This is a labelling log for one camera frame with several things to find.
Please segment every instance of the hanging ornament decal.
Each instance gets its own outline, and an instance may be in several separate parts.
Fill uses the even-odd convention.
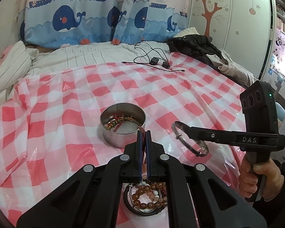
[[[252,0],[252,7],[251,7],[251,9],[249,9],[249,13],[251,13],[252,15],[255,15],[255,14],[256,14],[256,11],[254,10],[254,3],[253,3],[253,0]]]

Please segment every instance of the person's arm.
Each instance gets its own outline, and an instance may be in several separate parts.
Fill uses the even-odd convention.
[[[257,177],[249,173],[250,164],[244,158],[240,166],[239,189],[244,197],[250,197],[256,190]],[[254,164],[254,172],[266,175],[265,188],[262,199],[253,204],[253,207],[264,216],[270,225],[278,216],[283,216],[285,208],[285,162],[280,165],[270,159],[269,162]]]

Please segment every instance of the power adapter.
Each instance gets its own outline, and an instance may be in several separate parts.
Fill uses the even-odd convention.
[[[166,62],[166,61],[164,61],[163,62],[163,65],[162,65],[165,69],[169,69],[169,64]]]
[[[153,57],[150,61],[150,65],[157,65],[158,64],[159,59],[157,57]]]

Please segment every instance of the silver rivet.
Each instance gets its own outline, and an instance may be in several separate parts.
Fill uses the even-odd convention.
[[[168,160],[169,159],[169,155],[162,154],[162,155],[160,155],[160,159],[161,160]]]
[[[93,170],[93,165],[87,164],[84,166],[85,172],[91,172]]]
[[[130,156],[127,155],[127,154],[123,154],[123,155],[120,155],[120,159],[121,159],[122,161],[127,161],[127,160],[130,159]]]
[[[197,164],[195,168],[199,171],[204,171],[206,169],[206,167],[203,164]]]

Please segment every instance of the device handle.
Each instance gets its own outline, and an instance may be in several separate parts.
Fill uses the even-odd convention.
[[[253,171],[253,165],[256,163],[267,162],[270,158],[270,153],[246,152],[246,158],[247,158],[247,161],[251,165],[250,173],[255,174],[257,176],[258,182],[256,185],[257,191],[250,198],[245,198],[245,199],[248,202],[257,202],[262,197],[262,192],[263,192],[263,189],[264,189],[265,183],[266,183],[266,176],[256,174]]]

